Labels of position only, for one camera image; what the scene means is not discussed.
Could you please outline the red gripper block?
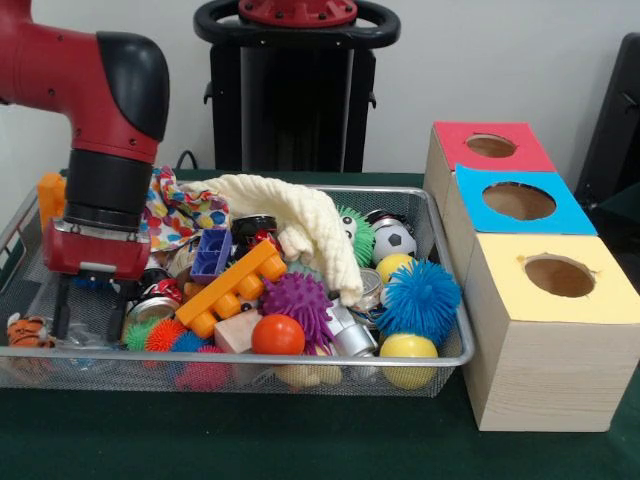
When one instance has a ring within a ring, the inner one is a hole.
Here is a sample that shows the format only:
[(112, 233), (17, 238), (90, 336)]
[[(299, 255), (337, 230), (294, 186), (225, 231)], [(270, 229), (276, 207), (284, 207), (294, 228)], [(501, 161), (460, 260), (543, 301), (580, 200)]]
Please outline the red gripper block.
[(51, 218), (43, 235), (44, 264), (60, 274), (57, 283), (52, 334), (57, 340), (67, 337), (72, 277), (81, 272), (110, 275), (117, 282), (117, 300), (112, 308), (107, 341), (118, 342), (131, 296), (131, 281), (142, 275), (151, 251), (147, 233), (124, 232), (89, 227)]

